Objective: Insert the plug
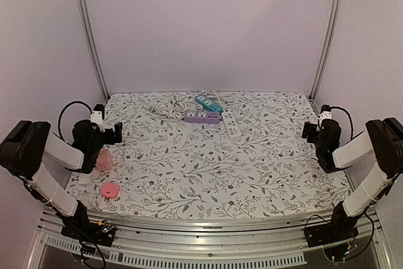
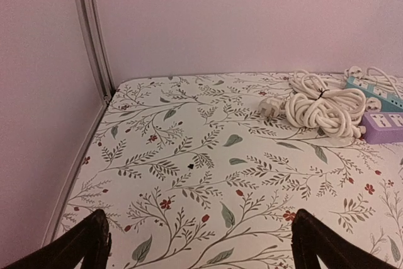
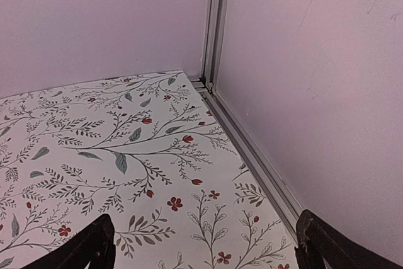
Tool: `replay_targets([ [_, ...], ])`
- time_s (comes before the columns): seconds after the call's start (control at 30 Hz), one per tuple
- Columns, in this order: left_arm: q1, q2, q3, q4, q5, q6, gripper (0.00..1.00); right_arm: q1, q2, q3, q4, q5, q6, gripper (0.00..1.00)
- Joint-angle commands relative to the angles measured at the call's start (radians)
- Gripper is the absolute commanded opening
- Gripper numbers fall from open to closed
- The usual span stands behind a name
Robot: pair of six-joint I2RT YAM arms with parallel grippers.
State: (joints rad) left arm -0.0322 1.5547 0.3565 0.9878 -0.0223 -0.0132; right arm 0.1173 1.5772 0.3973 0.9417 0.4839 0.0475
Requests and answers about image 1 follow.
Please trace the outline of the white power strip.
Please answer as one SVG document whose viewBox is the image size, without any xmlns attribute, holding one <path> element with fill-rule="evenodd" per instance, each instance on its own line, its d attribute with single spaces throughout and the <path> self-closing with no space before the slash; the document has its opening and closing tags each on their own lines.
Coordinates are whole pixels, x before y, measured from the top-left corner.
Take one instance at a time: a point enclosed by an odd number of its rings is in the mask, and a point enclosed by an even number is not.
<svg viewBox="0 0 403 269">
<path fill-rule="evenodd" d="M 229 140 L 233 143 L 239 142 L 241 140 L 241 131 L 233 114 L 231 112 L 222 112 L 221 117 Z"/>
</svg>

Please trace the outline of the pink plug adapter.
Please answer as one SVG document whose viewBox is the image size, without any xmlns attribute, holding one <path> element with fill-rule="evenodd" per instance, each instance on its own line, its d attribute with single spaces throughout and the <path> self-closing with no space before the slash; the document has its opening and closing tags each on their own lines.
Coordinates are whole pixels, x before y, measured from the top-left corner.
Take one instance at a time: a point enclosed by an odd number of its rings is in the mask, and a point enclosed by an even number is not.
<svg viewBox="0 0 403 269">
<path fill-rule="evenodd" d="M 116 200 L 120 194 L 120 185 L 116 183 L 105 183 L 100 191 L 105 201 Z"/>
</svg>

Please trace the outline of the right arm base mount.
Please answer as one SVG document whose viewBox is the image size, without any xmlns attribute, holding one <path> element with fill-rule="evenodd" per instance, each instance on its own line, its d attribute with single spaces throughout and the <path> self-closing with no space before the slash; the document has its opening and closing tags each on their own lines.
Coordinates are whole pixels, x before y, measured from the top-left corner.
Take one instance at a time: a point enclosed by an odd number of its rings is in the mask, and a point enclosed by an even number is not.
<svg viewBox="0 0 403 269">
<path fill-rule="evenodd" d="M 304 227 L 304 236 L 308 247 L 323 246 L 347 239 L 355 238 L 358 235 L 357 227 L 347 229 L 335 229 L 330 223 L 322 223 Z"/>
</svg>

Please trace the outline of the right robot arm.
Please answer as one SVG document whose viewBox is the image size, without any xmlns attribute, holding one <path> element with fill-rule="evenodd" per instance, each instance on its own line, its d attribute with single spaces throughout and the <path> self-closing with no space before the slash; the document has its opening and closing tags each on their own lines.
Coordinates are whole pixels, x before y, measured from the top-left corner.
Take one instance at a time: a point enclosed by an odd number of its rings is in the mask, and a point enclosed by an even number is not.
<svg viewBox="0 0 403 269">
<path fill-rule="evenodd" d="M 349 233 L 402 174 L 402 124 L 398 119 L 370 120 L 364 131 L 343 146 L 340 136 L 340 125 L 331 118 L 317 124 L 306 122 L 302 131 L 302 138 L 314 145 L 319 166 L 326 173 L 369 165 L 360 184 L 332 211 L 325 232 L 330 241 L 339 241 Z"/>
</svg>

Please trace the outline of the light pink cube socket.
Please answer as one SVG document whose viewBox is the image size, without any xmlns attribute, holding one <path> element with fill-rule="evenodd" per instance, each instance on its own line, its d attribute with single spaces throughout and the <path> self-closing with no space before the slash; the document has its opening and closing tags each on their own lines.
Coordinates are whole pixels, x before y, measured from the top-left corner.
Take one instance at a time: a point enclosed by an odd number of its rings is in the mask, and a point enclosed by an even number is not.
<svg viewBox="0 0 403 269">
<path fill-rule="evenodd" d="M 100 172 L 113 169 L 113 158 L 108 149 L 103 149 L 99 152 L 96 160 L 96 169 Z"/>
</svg>

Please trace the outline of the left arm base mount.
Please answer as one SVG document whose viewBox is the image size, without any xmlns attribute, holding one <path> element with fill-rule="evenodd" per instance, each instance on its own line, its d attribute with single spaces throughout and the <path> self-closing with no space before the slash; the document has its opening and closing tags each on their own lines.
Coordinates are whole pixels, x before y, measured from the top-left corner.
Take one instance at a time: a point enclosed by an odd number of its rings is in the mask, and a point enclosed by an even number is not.
<svg viewBox="0 0 403 269">
<path fill-rule="evenodd" d="M 115 238 L 116 225 L 107 220 L 100 222 L 64 221 L 61 235 L 79 241 L 111 247 Z"/>
</svg>

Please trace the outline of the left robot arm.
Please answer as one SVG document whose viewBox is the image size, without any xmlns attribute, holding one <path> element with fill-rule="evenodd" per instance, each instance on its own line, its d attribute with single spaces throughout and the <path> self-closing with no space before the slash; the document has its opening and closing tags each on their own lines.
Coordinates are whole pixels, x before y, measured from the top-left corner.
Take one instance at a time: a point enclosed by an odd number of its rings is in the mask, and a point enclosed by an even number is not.
<svg viewBox="0 0 403 269">
<path fill-rule="evenodd" d="M 89 239 L 94 231 L 87 208 L 67 193 L 49 173 L 43 158 L 60 163 L 69 171 L 90 174 L 105 145 L 123 140 L 122 123 L 101 130 L 89 120 L 77 122 L 68 144 L 50 131 L 48 122 L 20 121 L 1 142 L 1 166 L 19 178 L 37 200 L 52 206 L 66 227 L 80 240 Z"/>
</svg>

